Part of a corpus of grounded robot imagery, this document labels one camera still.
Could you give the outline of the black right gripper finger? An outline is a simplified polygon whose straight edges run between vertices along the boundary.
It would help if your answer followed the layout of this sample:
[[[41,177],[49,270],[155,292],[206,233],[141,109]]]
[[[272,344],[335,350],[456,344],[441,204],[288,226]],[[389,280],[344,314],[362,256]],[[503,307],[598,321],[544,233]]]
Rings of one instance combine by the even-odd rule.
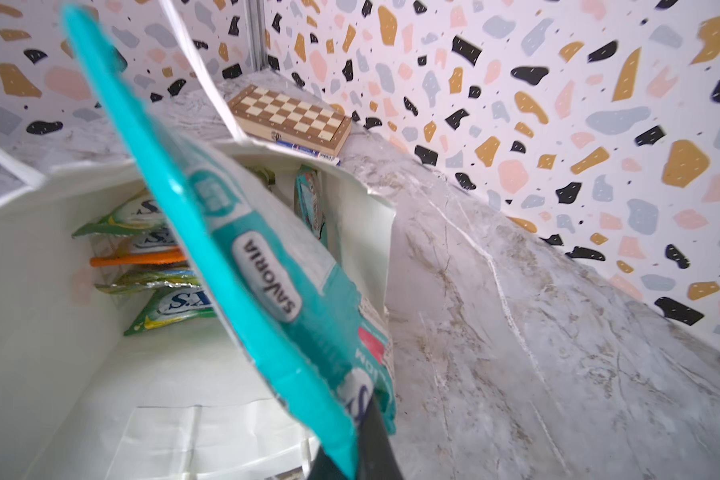
[[[308,480],[345,480],[346,476],[323,452],[318,451]],[[378,402],[373,399],[359,427],[356,480],[403,480],[393,453]]]

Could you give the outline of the green yellow Fox's candy packet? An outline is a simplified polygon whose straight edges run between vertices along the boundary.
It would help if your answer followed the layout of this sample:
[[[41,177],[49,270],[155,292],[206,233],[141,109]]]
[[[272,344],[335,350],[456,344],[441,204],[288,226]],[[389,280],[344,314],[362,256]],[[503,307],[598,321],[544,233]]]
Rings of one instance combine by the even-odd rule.
[[[73,238],[88,235],[132,237],[166,226],[166,218],[152,194],[144,189],[128,198],[109,214],[88,222],[72,233]]]

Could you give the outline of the teal Fox's candy packet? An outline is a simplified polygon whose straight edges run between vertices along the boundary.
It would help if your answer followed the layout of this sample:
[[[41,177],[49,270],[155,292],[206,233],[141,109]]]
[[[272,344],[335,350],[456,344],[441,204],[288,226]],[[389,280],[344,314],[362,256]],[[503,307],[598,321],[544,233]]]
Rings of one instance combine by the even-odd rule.
[[[240,160],[274,157],[248,137],[214,86],[171,2],[163,11],[233,141],[231,152],[172,132],[123,82],[114,48],[92,16],[62,21],[89,83],[198,274],[219,319],[288,413],[311,430],[346,476],[358,468],[359,427],[376,399],[395,431],[392,342],[382,302],[350,277],[341,245],[355,214],[328,212],[328,247]]]
[[[302,165],[294,183],[294,213],[324,247],[328,247],[326,217],[323,212],[318,171]]]

